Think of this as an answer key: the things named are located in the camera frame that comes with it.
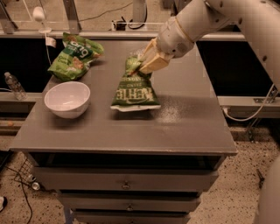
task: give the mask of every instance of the gray tabletop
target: gray tabletop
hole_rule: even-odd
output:
[[[91,104],[68,120],[44,104],[52,77],[17,133],[10,149],[32,152],[115,152],[142,154],[235,154],[234,140],[207,71],[195,47],[185,57],[153,73],[161,109],[119,112],[110,109],[129,54],[147,41],[99,41],[105,55],[80,80],[91,89]]]

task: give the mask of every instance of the metal bar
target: metal bar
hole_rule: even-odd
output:
[[[72,34],[79,34],[81,25],[79,23],[78,14],[74,0],[63,0],[65,11],[69,23],[69,31]]]
[[[17,26],[11,22],[9,14],[2,1],[0,1],[0,23],[5,33],[12,34],[17,29]]]

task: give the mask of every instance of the green bag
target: green bag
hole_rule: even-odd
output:
[[[54,60],[48,72],[62,81],[75,81],[90,68],[90,63],[104,53],[103,46],[78,35],[63,33],[64,50]]]
[[[126,60],[126,72],[115,92],[112,109],[122,112],[160,109],[160,103],[151,85],[151,73],[137,71],[140,65],[137,57],[129,57]]]

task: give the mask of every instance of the drawer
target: drawer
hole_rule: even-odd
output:
[[[186,224],[190,220],[182,213],[73,212],[73,217],[89,224]]]
[[[184,192],[102,192],[62,193],[59,201],[71,209],[99,209],[119,211],[166,211],[189,213],[200,204]]]
[[[218,178],[217,171],[49,167],[34,167],[33,174],[48,190],[205,192]]]

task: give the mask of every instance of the person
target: person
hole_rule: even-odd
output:
[[[0,196],[0,213],[3,211],[3,209],[7,206],[8,200],[4,196]]]

